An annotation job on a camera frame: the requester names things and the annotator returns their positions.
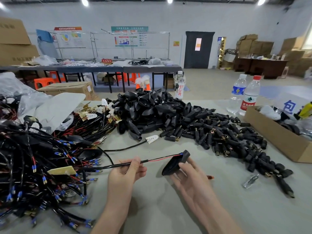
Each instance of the pile of black connectors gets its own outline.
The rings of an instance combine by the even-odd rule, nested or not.
[[[244,161],[252,173],[257,170],[264,176],[275,177],[282,191],[294,198],[294,192],[284,181],[293,172],[263,152],[267,141],[249,123],[215,113],[215,109],[185,104],[161,90],[139,88],[136,93],[119,94],[113,103],[115,114],[122,119],[118,124],[119,133],[129,130],[130,135],[140,141],[143,133],[162,130],[159,136],[168,141],[176,142],[182,137],[193,139],[206,150],[212,148],[216,155]]]

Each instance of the door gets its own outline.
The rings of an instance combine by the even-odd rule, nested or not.
[[[184,68],[208,68],[214,33],[186,31]]]

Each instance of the bottle cap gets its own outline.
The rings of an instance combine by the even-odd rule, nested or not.
[[[261,75],[254,75],[254,78],[255,80],[260,80],[261,79]]]
[[[247,76],[246,74],[240,74],[240,75],[239,75],[239,78],[240,78],[240,79],[246,79],[246,76]]]

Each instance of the display board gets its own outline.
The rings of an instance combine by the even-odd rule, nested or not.
[[[115,32],[115,47],[145,47],[148,44],[148,26],[111,26]]]
[[[82,31],[81,27],[55,27],[51,35],[56,47],[83,48],[84,41],[79,31]]]

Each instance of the white wall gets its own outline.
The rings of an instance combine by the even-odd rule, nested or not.
[[[272,54],[278,54],[283,40],[306,35],[312,23],[312,0],[295,0],[288,11],[283,10],[279,24],[272,33]]]
[[[22,19],[28,32],[52,30],[56,26],[81,26],[83,31],[99,32],[101,28],[110,31],[111,26],[148,26],[149,31],[168,31],[170,58],[181,66],[184,64],[185,31],[216,32],[209,68],[216,64],[218,37],[227,37],[226,48],[235,48],[239,37],[245,34],[256,33],[259,40],[270,41],[283,14],[281,6],[217,3],[93,2],[88,8],[80,3],[9,5],[8,8],[10,11],[6,15]],[[182,42],[182,46],[174,47],[173,41]],[[79,56],[74,57],[85,58],[90,51],[76,54]],[[153,50],[147,55],[157,57]]]

